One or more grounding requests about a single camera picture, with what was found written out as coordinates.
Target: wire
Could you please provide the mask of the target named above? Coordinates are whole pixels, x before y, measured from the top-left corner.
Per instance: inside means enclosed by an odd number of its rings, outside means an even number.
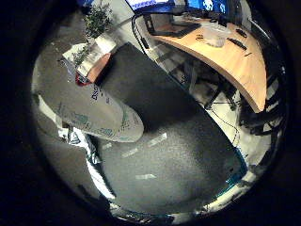
[[[237,135],[238,135],[238,141],[237,141],[237,144],[236,144],[236,147],[237,147],[238,144],[239,144],[239,142],[240,142],[240,138],[241,138],[241,135],[240,135],[240,133],[239,133],[239,130],[238,130],[234,125],[231,125],[230,123],[228,123],[228,122],[224,121],[222,118],[220,118],[220,117],[215,113],[215,111],[212,110],[212,112],[216,115],[216,117],[217,117],[218,119],[220,119],[222,122],[224,122],[225,124],[227,124],[228,126],[232,127],[232,128],[235,130],[235,136],[234,136],[234,139],[233,139],[233,141],[232,141],[232,144],[234,144],[234,141],[235,141],[235,139],[236,139],[236,137],[237,137]]]
[[[137,25],[135,24],[135,20],[136,20],[138,17],[142,16],[142,15],[143,15],[142,13],[141,13],[141,14],[137,14],[137,15],[135,14],[135,15],[132,17],[132,31],[133,31],[133,33],[134,33],[134,36],[135,36],[136,40],[138,41],[138,43],[139,43],[139,45],[140,45],[140,47],[141,47],[141,50],[142,50],[143,54],[147,55],[147,53],[145,52],[145,50],[144,50],[144,48],[143,48],[143,45],[142,45],[141,42],[140,42],[139,37],[137,36],[137,34],[136,34],[136,32],[135,32],[135,30],[137,30],[138,33],[139,33],[139,35],[140,35],[140,37],[142,37],[142,36],[141,36],[141,33],[139,32],[139,29],[137,28]]]

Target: computer monitor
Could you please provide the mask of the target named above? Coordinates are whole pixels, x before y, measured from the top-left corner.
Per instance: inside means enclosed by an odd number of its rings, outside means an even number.
[[[174,5],[173,0],[125,0],[133,12],[139,12],[146,8]]]
[[[188,8],[215,11],[227,14],[227,0],[186,0]]]

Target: blue object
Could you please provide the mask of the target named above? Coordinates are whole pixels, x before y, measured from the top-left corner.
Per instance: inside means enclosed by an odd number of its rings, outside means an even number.
[[[193,9],[227,13],[227,0],[187,0],[187,6]]]
[[[229,191],[231,188],[233,188],[238,182],[240,182],[240,180],[242,180],[242,178],[246,175],[247,172],[247,166],[246,166],[246,162],[241,154],[241,151],[239,148],[235,148],[235,153],[237,155],[237,157],[240,159],[241,162],[241,167],[234,172],[231,177],[226,181],[228,187],[226,187],[224,190],[222,190],[220,193],[217,194],[216,197],[220,197],[223,194],[225,194],[227,191]]]
[[[133,11],[136,11],[140,8],[152,7],[156,5],[163,5],[168,4],[170,0],[126,0],[129,6],[132,8]]]
[[[94,2],[94,0],[76,0],[77,5],[80,7],[92,7],[92,3]]]

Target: dark gray carpet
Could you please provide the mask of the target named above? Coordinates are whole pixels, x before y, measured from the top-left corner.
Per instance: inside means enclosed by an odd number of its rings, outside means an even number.
[[[136,110],[145,126],[136,143],[112,142],[101,151],[114,202],[140,213],[170,214],[211,200],[240,168],[230,141],[189,94],[132,45],[119,48],[113,60],[102,87]],[[164,133],[164,141],[148,146]]]

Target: wooden desk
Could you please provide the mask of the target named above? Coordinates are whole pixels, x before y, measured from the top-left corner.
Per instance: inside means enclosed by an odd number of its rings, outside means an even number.
[[[254,112],[258,113],[264,110],[266,98],[266,71],[261,47],[248,32],[245,31],[246,39],[237,34],[236,28],[240,27],[228,23],[230,38],[241,41],[247,47],[246,51],[229,40],[226,40],[222,48],[212,47],[204,40],[196,40],[203,28],[181,39],[164,36],[152,38],[173,45],[214,68],[242,93]]]

